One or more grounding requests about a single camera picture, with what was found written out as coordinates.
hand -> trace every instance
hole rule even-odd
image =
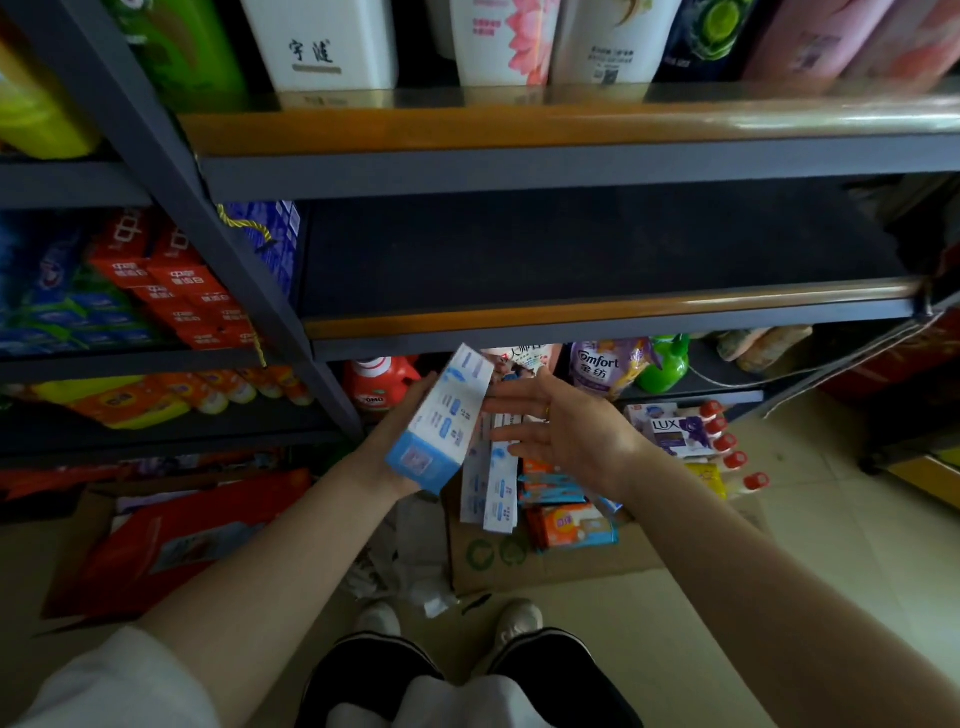
[[[558,465],[584,487],[618,503],[624,501],[630,470],[656,449],[612,404],[574,389],[545,367],[534,379],[494,385],[483,409],[549,417],[547,423],[499,427],[491,440],[517,440],[511,454]]]
[[[369,484],[378,492],[387,491],[394,500],[417,493],[420,486],[387,465],[387,453],[413,420],[417,409],[436,381],[437,373],[431,372],[411,385],[403,401],[376,426],[363,445],[343,460],[345,467],[356,470],[356,477],[364,484]]]

white box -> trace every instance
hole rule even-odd
[[[493,364],[462,345],[387,454],[387,464],[438,495],[467,458],[492,376]]]
[[[522,415],[496,415],[493,427],[519,425]],[[490,456],[490,482],[483,527],[492,533],[513,533],[517,523],[516,467],[519,458],[511,455],[511,443],[493,443]]]
[[[491,416],[480,415],[480,426],[464,460],[464,488],[460,495],[460,522],[483,523],[487,510],[487,484],[490,482]]]

laundry detergent bottle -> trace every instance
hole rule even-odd
[[[406,397],[407,381],[420,374],[402,356],[351,361],[344,374],[344,389],[364,412],[389,412]]]

shelf upright post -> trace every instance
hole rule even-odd
[[[170,114],[100,0],[0,0],[150,194],[353,440],[363,427],[336,377],[314,362],[300,319],[241,231],[224,225]]]

green bottle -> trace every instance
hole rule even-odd
[[[640,375],[639,385],[644,392],[661,395],[668,392],[690,369],[690,337],[686,334],[654,344],[654,351],[663,361],[662,369],[649,366]]]
[[[103,0],[161,91],[246,94],[212,0]]]

